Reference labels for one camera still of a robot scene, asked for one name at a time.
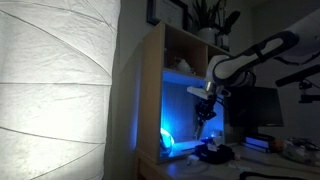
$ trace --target robotic arm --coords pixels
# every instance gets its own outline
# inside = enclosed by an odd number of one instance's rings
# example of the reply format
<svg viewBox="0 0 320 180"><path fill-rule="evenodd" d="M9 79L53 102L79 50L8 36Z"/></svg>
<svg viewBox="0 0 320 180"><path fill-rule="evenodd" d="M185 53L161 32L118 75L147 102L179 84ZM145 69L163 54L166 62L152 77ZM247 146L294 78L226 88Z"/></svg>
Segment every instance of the robotic arm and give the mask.
<svg viewBox="0 0 320 180"><path fill-rule="evenodd" d="M189 87L188 92L207 100L216 94L229 96L224 86L237 87L250 82L252 76L246 75L246 70L272 58L288 62L284 60L285 57L314 54L305 62L292 63L304 64L314 59L315 54L319 56L317 51L320 51L320 9L239 55L214 56L207 68L204 89Z"/></svg>

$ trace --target white lampshade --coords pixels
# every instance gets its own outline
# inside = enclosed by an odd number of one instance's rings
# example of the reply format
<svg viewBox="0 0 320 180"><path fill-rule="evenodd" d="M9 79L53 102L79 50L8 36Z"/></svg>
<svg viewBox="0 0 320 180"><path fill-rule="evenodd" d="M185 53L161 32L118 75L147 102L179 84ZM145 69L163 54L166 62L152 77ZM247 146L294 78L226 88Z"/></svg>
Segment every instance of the white lampshade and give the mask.
<svg viewBox="0 0 320 180"><path fill-rule="evenodd" d="M102 179L120 0L0 0L0 180Z"/></svg>

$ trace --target potted plant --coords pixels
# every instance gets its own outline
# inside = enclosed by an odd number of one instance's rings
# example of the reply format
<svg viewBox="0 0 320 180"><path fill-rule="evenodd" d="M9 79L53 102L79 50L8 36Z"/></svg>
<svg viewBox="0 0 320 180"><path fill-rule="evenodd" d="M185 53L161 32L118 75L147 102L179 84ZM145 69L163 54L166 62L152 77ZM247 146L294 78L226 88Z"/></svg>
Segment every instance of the potted plant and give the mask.
<svg viewBox="0 0 320 180"><path fill-rule="evenodd" d="M216 42L216 33L220 32L219 26L216 24L219 4L220 0L208 8L206 0L202 0L201 4L199 3L199 0L196 0L192 5L197 14L197 18L193 18L189 15L193 24L198 29L197 36L212 44L215 44Z"/></svg>
<svg viewBox="0 0 320 180"><path fill-rule="evenodd" d="M209 8L206 0L201 0L201 3L199 1L196 0L193 4L197 18L189 15L198 29L197 36L209 43L218 44L220 47L228 49L228 35L231 32L231 27L239 18L240 12L234 11L226 18L227 0L218 0Z"/></svg>

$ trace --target computer monitor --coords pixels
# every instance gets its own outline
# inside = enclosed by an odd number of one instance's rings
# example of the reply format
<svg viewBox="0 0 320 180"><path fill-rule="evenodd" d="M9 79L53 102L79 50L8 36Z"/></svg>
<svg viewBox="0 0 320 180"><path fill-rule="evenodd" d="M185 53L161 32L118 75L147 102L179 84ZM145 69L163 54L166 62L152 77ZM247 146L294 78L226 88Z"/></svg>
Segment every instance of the computer monitor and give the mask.
<svg viewBox="0 0 320 180"><path fill-rule="evenodd" d="M233 127L283 126L277 89L264 87L227 88L227 118Z"/></svg>

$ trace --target paper floor lamp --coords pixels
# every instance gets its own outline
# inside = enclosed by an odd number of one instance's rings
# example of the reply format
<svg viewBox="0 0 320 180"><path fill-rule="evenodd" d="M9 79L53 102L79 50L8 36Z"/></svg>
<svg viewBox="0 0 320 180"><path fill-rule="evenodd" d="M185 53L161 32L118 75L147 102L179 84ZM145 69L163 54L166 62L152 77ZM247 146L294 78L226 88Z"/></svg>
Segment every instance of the paper floor lamp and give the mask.
<svg viewBox="0 0 320 180"><path fill-rule="evenodd" d="M120 0L0 0L0 180L103 177Z"/></svg>

